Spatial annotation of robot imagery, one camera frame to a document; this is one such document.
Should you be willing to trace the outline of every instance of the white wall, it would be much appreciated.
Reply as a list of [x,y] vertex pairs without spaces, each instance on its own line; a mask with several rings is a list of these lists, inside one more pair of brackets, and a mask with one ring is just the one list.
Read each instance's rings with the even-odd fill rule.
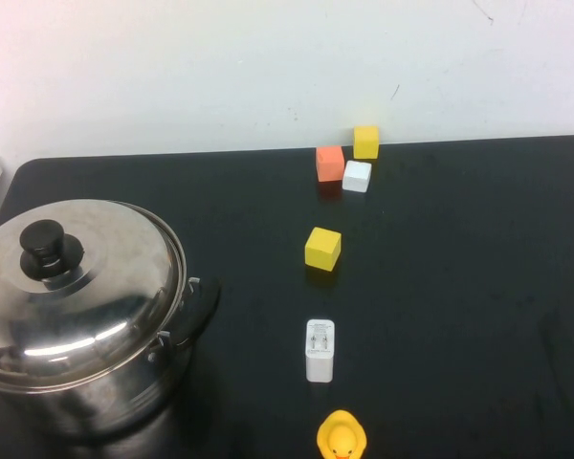
[[574,133],[574,0],[0,0],[10,172],[348,143],[358,123],[384,142]]

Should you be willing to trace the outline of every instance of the stainless steel pot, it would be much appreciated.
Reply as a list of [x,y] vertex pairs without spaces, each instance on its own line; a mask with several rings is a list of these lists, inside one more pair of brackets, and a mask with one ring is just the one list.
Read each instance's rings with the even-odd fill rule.
[[0,227],[0,393],[69,435],[140,420],[183,376],[219,297],[152,213],[76,200]]

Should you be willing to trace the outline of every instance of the black table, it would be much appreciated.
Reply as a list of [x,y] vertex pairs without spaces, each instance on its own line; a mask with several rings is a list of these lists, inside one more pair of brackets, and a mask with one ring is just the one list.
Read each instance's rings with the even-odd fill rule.
[[[313,458],[338,408],[366,459],[574,457],[574,137],[383,146],[367,194],[335,191],[312,148],[22,166],[0,222],[65,199],[148,208],[224,293],[147,424],[73,444],[0,399],[0,457]],[[342,233],[334,274],[304,266],[314,226]],[[312,317],[337,327],[328,385],[305,379]]]

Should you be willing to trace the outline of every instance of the white block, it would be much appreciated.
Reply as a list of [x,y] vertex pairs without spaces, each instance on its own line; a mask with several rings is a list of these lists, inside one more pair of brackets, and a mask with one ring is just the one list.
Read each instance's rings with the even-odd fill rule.
[[312,318],[306,324],[306,379],[311,383],[329,383],[334,377],[334,322]]
[[344,177],[342,178],[342,189],[365,193],[370,183],[371,172],[372,164],[370,163],[347,162],[344,169]]

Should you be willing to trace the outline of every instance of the pot lid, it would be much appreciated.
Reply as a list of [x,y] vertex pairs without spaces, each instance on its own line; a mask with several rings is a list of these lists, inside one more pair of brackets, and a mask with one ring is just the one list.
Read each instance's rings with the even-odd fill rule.
[[161,329],[183,290],[176,236],[145,210],[76,200],[0,227],[0,389],[84,380]]

